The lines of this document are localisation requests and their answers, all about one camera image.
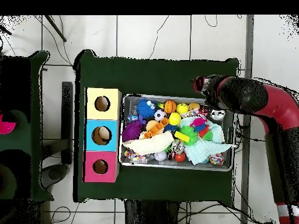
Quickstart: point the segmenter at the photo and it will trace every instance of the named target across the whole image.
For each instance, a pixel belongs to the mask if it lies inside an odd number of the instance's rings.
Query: blue fuzzy toy
[[[168,124],[164,127],[164,130],[163,132],[165,131],[171,131],[171,133],[177,131],[179,129],[179,127],[175,126],[175,125],[171,125],[171,124]]]
[[[137,105],[137,111],[143,118],[153,117],[156,112],[156,102],[142,99]]]

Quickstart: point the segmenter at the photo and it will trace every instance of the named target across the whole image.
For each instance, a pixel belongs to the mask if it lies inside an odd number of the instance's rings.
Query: green mat
[[[237,59],[168,61],[97,58],[83,50],[76,58],[74,201],[85,198],[222,201],[231,205],[232,170],[228,172],[120,166],[115,183],[82,182],[84,87],[118,88],[122,94],[201,97],[190,79],[211,74],[237,75]]]

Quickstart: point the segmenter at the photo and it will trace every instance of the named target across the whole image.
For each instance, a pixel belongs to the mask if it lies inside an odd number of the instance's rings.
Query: yellow box
[[[120,112],[121,93],[118,89],[87,88],[87,119],[89,120],[118,120]],[[108,104],[103,111],[102,102]]]

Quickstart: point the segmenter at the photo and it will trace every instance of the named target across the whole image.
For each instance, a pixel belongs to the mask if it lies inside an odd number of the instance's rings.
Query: white cloth
[[[132,149],[139,155],[157,153],[166,149],[174,141],[170,131],[156,134],[152,138],[123,142],[126,148]]]

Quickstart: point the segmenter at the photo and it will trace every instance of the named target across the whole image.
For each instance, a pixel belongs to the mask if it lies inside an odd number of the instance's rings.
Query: purple fuzzy toy
[[[122,133],[123,142],[138,139],[141,133],[141,129],[142,125],[138,120],[129,122]]]

